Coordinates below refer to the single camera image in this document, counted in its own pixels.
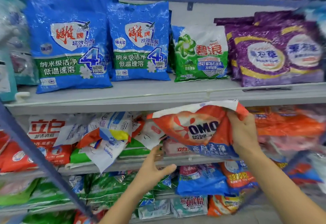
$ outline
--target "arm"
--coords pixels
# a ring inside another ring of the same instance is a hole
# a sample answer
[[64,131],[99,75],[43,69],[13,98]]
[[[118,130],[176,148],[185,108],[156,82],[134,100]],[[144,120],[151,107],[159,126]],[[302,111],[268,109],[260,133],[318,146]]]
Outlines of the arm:
[[173,164],[158,170],[155,161],[160,160],[162,157],[163,152],[159,151],[159,146],[154,147],[127,190],[109,209],[99,224],[128,224],[142,197],[152,190],[165,175],[173,173],[177,168]]
[[326,213],[264,153],[257,140],[253,115],[240,121],[229,112],[232,125],[233,147],[247,164],[260,188],[278,212],[283,223],[326,223]]

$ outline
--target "barcode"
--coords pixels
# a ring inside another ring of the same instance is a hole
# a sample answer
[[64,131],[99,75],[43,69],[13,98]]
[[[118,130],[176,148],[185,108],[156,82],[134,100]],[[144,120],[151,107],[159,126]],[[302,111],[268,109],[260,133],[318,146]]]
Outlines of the barcode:
[[93,70],[93,73],[104,73],[103,65],[93,65],[92,70]]
[[155,68],[164,68],[164,67],[165,67],[165,63],[164,62],[156,62]]

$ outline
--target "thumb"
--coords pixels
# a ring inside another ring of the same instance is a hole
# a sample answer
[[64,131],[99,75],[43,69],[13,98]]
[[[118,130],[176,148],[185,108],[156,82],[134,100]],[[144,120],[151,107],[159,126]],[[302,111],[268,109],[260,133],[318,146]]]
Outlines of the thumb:
[[165,175],[169,175],[173,173],[177,169],[177,166],[175,164],[169,165],[166,168],[163,168],[162,170],[159,170],[161,178],[163,178]]
[[228,111],[227,116],[232,126],[238,126],[239,124],[242,123],[234,111]]

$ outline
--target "green swirl logo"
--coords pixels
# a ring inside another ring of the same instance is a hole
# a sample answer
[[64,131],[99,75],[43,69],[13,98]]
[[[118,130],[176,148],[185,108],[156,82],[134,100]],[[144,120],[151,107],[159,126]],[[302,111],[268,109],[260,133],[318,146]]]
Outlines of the green swirl logo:
[[188,34],[185,34],[183,37],[179,37],[175,50],[179,51],[182,57],[185,58],[187,55],[193,56],[195,54],[195,46],[196,42]]

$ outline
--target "forearm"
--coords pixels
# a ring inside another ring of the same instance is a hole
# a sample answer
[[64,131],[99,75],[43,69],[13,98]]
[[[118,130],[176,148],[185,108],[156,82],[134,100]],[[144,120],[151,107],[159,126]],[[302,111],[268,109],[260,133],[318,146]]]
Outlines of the forearm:
[[326,213],[263,152],[249,152],[240,157],[279,213],[283,223],[326,223]]
[[128,224],[142,197],[143,194],[139,192],[137,186],[131,183],[99,224]]

